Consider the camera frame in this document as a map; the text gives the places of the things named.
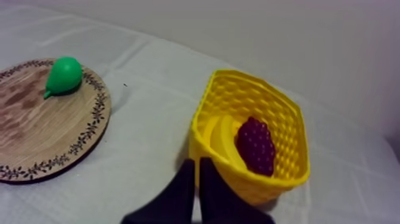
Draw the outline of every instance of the wooden plate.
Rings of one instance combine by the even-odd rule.
[[[77,92],[43,99],[54,61],[27,61],[0,72],[0,181],[33,181],[62,171],[86,155],[107,126],[107,87],[84,66]]]

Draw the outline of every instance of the yellow basket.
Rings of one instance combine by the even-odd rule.
[[[235,121],[232,132],[249,116],[268,125],[277,151],[272,177],[252,173],[210,146],[210,123],[227,114]],[[249,204],[277,198],[303,184],[310,175],[306,139],[300,108],[286,95],[256,77],[236,70],[218,70],[210,78],[190,128],[189,157],[196,161],[196,185],[199,159],[211,157],[223,179]]]

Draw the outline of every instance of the green pear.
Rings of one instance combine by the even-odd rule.
[[[54,62],[46,83],[44,99],[52,95],[62,95],[79,87],[82,68],[72,57],[62,57]]]

